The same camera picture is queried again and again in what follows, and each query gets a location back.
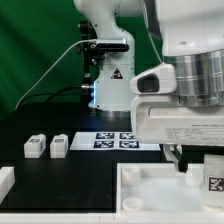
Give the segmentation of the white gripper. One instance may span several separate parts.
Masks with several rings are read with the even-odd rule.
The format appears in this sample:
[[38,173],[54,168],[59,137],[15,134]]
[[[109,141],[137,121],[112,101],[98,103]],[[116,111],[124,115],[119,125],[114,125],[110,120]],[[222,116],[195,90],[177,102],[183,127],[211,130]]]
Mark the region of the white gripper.
[[186,107],[169,95],[136,96],[131,104],[131,125],[141,143],[164,144],[167,161],[185,173],[181,145],[224,146],[224,106]]

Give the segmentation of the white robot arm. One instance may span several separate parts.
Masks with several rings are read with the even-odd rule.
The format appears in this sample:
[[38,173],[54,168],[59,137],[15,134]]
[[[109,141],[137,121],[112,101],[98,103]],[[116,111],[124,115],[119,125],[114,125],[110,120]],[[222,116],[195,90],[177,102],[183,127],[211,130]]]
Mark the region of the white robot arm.
[[[224,0],[73,1],[105,54],[91,109],[129,113],[137,140],[161,145],[173,163],[185,146],[224,146]],[[162,41],[161,64],[140,74],[134,39],[115,22],[134,14]]]

